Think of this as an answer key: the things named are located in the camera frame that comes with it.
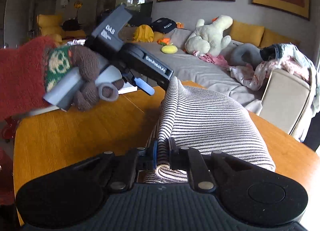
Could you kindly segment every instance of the yellow plush toy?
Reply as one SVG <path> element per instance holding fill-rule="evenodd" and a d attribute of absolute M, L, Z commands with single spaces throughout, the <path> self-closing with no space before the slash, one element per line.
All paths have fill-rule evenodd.
<path fill-rule="evenodd" d="M 178 51 L 178 48 L 171 43 L 170 45 L 163 46 L 161 51 L 167 54 L 174 54 Z"/>

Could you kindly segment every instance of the fish tank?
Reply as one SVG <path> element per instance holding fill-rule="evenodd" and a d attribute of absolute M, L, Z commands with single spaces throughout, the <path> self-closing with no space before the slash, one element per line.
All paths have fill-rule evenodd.
<path fill-rule="evenodd" d="M 150 0 L 100 0 L 97 5 L 97 25 L 122 4 L 135 18 L 151 18 L 152 3 Z"/>

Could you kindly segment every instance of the striped cloth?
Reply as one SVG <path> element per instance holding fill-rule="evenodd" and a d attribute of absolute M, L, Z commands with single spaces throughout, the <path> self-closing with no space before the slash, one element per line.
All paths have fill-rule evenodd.
<path fill-rule="evenodd" d="M 186 182 L 182 170 L 170 170 L 168 138 L 178 147 L 198 149 L 201 154 L 220 150 L 275 171 L 276 166 L 249 113 L 232 98 L 207 89 L 185 87 L 174 77 L 161 104 L 161 116 L 146 147 L 158 139 L 157 168 L 146 183 Z"/>

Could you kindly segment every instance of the white plush toy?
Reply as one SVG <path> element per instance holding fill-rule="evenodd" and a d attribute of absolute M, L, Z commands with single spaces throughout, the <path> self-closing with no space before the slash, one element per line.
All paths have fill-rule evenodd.
<path fill-rule="evenodd" d="M 229 35 L 223 37 L 222 34 L 232 23 L 232 18 L 226 15 L 219 16 L 210 25 L 204 25 L 204 20 L 199 19 L 196 24 L 196 30 L 186 42 L 186 51 L 191 55 L 195 51 L 199 51 L 199 54 L 210 53 L 213 56 L 218 56 L 231 42 Z"/>

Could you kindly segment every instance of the black rubber pad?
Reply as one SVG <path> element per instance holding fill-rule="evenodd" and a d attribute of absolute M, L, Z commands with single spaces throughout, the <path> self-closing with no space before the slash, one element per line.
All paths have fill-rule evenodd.
<path fill-rule="evenodd" d="M 24 222 L 36 227 L 62 228 L 92 216 L 103 191 L 84 173 L 56 171 L 22 186 L 16 196 Z"/>
<path fill-rule="evenodd" d="M 93 217 L 56 231 L 306 231 L 298 223 L 264 228 L 230 216 L 211 194 L 188 183 L 135 183 L 128 192 L 111 195 Z M 26 224 L 22 231 L 53 231 Z"/>

